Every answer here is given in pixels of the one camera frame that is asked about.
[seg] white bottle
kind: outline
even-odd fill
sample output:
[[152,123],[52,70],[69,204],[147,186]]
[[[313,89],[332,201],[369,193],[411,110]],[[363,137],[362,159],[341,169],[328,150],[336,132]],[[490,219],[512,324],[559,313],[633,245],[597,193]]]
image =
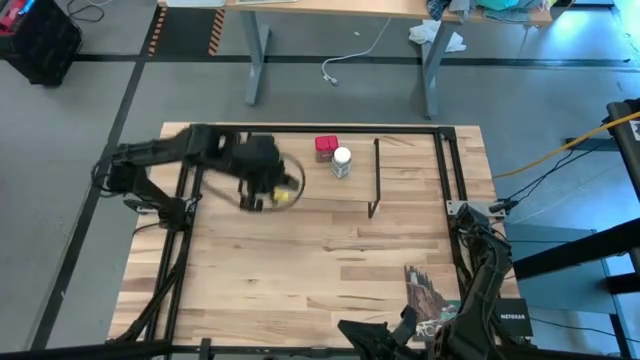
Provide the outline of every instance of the white bottle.
[[351,171],[351,151],[349,149],[339,147],[333,152],[331,171],[338,179],[342,179],[349,174],[349,171]]

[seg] floor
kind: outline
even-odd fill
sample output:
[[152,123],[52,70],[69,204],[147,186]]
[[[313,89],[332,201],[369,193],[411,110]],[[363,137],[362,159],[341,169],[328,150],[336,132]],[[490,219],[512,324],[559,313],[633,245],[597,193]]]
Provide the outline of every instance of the floor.
[[[588,61],[571,66],[445,66],[438,78],[441,114],[434,122],[480,125],[496,174],[598,126],[608,102],[640,93],[640,27],[632,19],[640,1],[616,3],[613,10],[569,10],[548,28],[461,26],[467,50],[449,58]],[[114,0],[103,9],[106,16],[100,23],[81,24],[82,52],[140,53],[155,1]],[[327,56],[365,49],[385,19],[259,14],[259,21],[273,30],[270,55]],[[372,56],[415,57],[417,48],[407,35],[417,24],[393,20]],[[244,44],[240,19],[227,13],[218,54],[246,55]],[[328,69],[340,80],[340,86],[332,87],[322,80],[317,63],[272,63],[256,107],[243,103],[246,62],[147,63],[137,89],[136,79],[130,81],[135,66],[117,57],[76,62],[63,86],[44,89],[30,86],[0,63],[0,78],[12,89],[0,96],[5,129],[0,132],[0,197],[11,209],[0,217],[8,232],[0,240],[0,270],[12,274],[0,282],[0,351],[20,350],[30,342],[87,194],[89,169],[108,140],[111,145],[148,140],[166,121],[425,122],[415,65],[332,64]],[[131,104],[123,101],[128,87],[135,89]],[[114,119],[126,121],[121,134],[108,136]],[[496,180],[498,195],[510,195],[551,165]],[[550,176],[508,221],[603,230],[639,211],[619,155],[594,153]],[[59,294],[64,302],[50,346],[104,340],[135,221],[120,199],[99,201],[68,291]],[[614,274],[631,266],[626,257],[608,264]],[[631,336],[640,339],[637,300],[638,295],[620,297]],[[538,308],[531,313],[542,320],[612,331],[603,314]],[[533,326],[535,342],[543,348],[618,351],[607,335],[539,322]]]

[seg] yellow object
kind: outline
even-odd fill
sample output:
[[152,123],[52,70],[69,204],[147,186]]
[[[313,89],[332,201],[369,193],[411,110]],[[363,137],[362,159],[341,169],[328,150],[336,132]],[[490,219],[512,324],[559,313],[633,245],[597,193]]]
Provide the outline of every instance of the yellow object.
[[636,118],[639,118],[639,117],[640,117],[640,112],[637,112],[637,113],[633,113],[631,115],[625,116],[623,118],[620,118],[618,120],[606,123],[606,124],[600,126],[599,128],[593,129],[593,130],[589,131],[588,133],[586,133],[586,134],[584,134],[584,135],[582,135],[580,137],[577,137],[572,142],[567,143],[564,146],[561,146],[561,147],[557,148],[556,150],[553,150],[552,152],[550,152],[547,155],[543,156],[540,160],[536,160],[536,161],[532,162],[531,164],[523,166],[523,167],[521,167],[519,169],[496,175],[493,178],[494,179],[498,179],[498,178],[501,178],[501,177],[511,176],[511,175],[515,175],[515,174],[517,174],[519,172],[523,172],[523,171],[525,171],[527,169],[531,169],[532,167],[542,163],[543,161],[548,160],[550,157],[552,157],[552,156],[554,156],[554,155],[556,155],[556,154],[558,154],[558,153],[560,153],[560,152],[562,152],[564,150],[567,150],[567,149],[571,148],[572,146],[574,146],[574,145],[586,140],[588,137],[591,137],[591,136],[593,136],[593,135],[595,135],[595,134],[597,134],[597,133],[599,133],[599,132],[601,132],[603,130],[607,130],[609,128],[612,128],[614,126],[620,125],[622,123],[629,122],[629,121],[631,121],[633,119],[636,119]]
[[273,200],[275,201],[288,201],[289,200],[289,193],[286,191],[282,191],[278,188],[275,189],[275,191],[273,192]]

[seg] yellow cable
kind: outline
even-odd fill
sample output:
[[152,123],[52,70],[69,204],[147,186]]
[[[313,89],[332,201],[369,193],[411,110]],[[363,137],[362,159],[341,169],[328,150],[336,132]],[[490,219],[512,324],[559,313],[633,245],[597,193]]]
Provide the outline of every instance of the yellow cable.
[[501,178],[501,177],[511,176],[511,175],[515,175],[515,174],[517,174],[519,172],[523,172],[523,171],[525,171],[527,169],[531,169],[532,167],[542,163],[543,161],[548,160],[552,156],[560,153],[561,151],[567,150],[567,149],[571,148],[572,146],[584,141],[588,137],[591,137],[591,136],[593,136],[593,135],[595,135],[595,134],[597,134],[597,133],[599,133],[599,132],[601,132],[603,130],[607,130],[609,128],[612,128],[614,126],[620,125],[622,123],[629,122],[629,121],[631,121],[633,119],[636,119],[636,118],[639,118],[639,117],[640,117],[640,112],[636,112],[636,113],[633,113],[631,115],[628,115],[628,116],[625,116],[623,118],[620,118],[618,120],[606,123],[606,124],[600,126],[599,128],[593,129],[593,130],[589,131],[588,133],[586,133],[586,134],[584,134],[584,135],[582,135],[580,137],[577,137],[572,142],[567,143],[564,146],[561,146],[561,147],[557,148],[556,150],[553,150],[552,152],[550,152],[547,155],[545,155],[542,158],[540,158],[540,160],[536,160],[536,161],[532,162],[531,164],[523,166],[523,167],[521,167],[519,169],[496,175],[493,178],[494,179],[498,179],[498,178]]

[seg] bottle cap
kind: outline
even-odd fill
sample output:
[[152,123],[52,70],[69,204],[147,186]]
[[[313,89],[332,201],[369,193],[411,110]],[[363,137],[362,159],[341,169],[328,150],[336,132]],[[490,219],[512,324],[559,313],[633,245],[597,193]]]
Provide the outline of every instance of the bottle cap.
[[345,147],[339,147],[334,151],[333,158],[337,163],[344,164],[351,160],[351,151]]

